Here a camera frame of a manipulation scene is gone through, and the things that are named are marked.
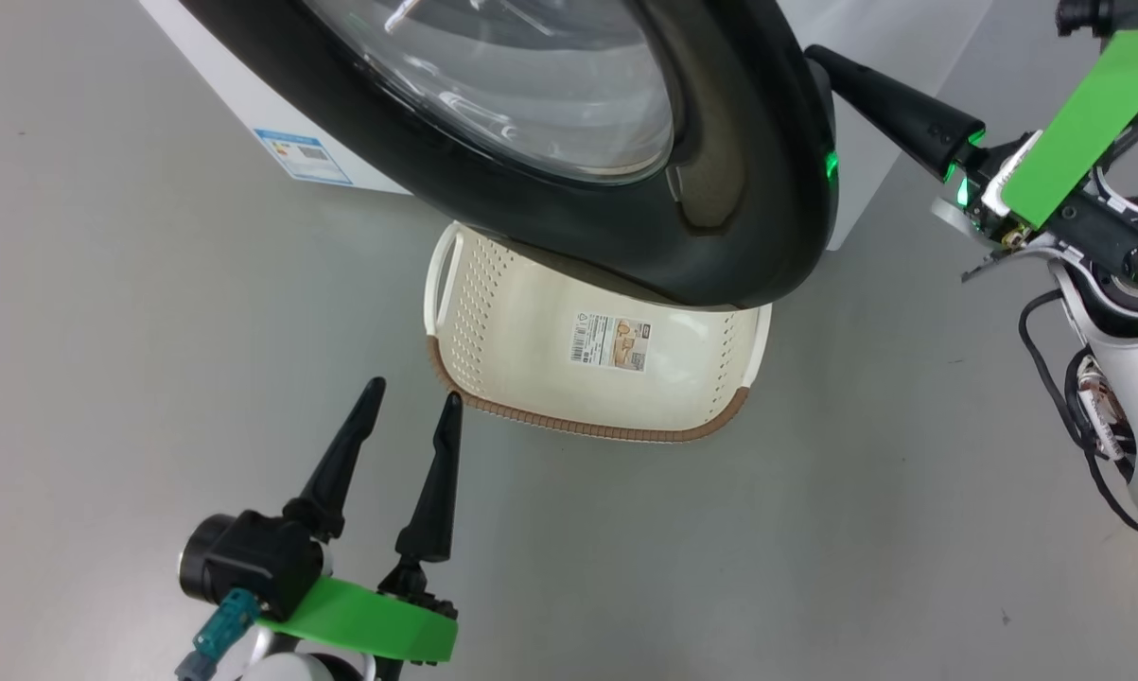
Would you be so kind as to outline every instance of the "white basket handle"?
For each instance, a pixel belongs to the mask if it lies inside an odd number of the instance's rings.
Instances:
[[[443,274],[443,265],[446,263],[446,260],[455,253],[456,246],[461,241],[460,223],[453,221],[446,225],[443,237],[439,238],[438,245],[435,246],[435,254],[430,255],[429,271],[426,272],[426,305],[424,310],[422,310],[422,319],[426,322],[426,336],[438,336],[438,311],[443,302],[443,288],[438,285],[438,279],[439,274]],[[444,285],[451,286],[453,279],[455,279],[455,268],[452,266],[452,270],[446,272]]]

